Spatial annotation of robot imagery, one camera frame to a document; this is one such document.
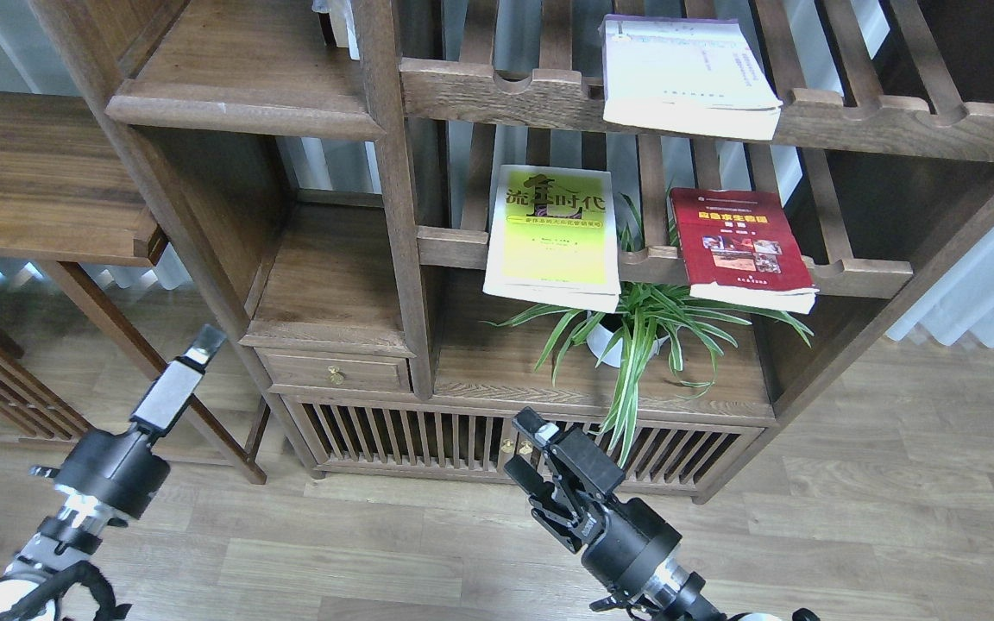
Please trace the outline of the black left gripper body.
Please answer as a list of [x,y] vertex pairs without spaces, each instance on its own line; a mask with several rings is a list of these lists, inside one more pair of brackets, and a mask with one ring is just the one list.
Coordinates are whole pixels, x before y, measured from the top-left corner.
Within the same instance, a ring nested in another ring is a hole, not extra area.
[[155,441],[163,434],[149,427],[130,427],[122,434],[94,429],[58,468],[33,465],[31,474],[53,480],[68,498],[81,498],[138,519],[170,473],[170,465],[155,456]]

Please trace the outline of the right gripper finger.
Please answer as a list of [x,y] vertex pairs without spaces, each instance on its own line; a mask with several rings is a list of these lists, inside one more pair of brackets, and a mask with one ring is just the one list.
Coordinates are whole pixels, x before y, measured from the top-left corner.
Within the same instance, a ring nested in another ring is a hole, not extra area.
[[623,469],[580,429],[560,430],[529,406],[513,417],[513,427],[539,449],[553,484],[569,502],[580,494],[605,502],[625,479]]
[[515,455],[502,469],[527,494],[532,506],[544,511],[560,510],[560,504],[555,500],[555,485],[545,480],[528,460]]

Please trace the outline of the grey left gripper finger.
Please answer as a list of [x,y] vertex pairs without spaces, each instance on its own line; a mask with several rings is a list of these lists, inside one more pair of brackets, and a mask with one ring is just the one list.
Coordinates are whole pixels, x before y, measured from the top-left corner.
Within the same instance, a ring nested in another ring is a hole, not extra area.
[[129,418],[130,428],[146,436],[169,434],[225,341],[223,331],[206,323],[186,352],[151,384]]

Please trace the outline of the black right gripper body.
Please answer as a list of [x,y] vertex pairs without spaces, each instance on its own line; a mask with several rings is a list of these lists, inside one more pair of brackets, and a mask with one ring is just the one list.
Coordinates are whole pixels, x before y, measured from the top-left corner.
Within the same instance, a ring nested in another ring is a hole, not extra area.
[[555,485],[528,492],[532,517],[610,593],[607,605],[634,605],[655,570],[673,554],[680,534],[642,499],[604,502],[581,495],[572,505],[552,498]]

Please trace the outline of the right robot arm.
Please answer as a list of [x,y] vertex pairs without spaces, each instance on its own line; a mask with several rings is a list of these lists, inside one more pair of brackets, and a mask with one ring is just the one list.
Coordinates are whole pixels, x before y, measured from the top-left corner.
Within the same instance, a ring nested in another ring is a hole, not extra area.
[[514,427],[540,449],[550,469],[545,480],[522,457],[505,472],[527,492],[532,517],[571,553],[608,595],[592,611],[635,610],[651,620],[726,620],[702,596],[705,580],[678,559],[682,535],[642,499],[620,502],[614,490],[625,473],[579,429],[560,430],[526,406]]

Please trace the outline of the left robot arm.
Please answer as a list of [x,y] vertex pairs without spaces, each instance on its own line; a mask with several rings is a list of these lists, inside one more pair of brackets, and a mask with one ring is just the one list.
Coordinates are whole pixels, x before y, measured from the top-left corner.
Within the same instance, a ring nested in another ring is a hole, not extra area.
[[165,482],[170,467],[154,455],[155,442],[178,422],[225,339],[221,330],[205,325],[151,384],[125,432],[91,430],[60,467],[32,467],[33,476],[53,480],[66,502],[43,520],[1,575],[0,620],[60,620],[60,601],[75,585],[90,591],[98,620],[127,617],[130,606],[118,604],[91,555],[104,528],[141,518]]

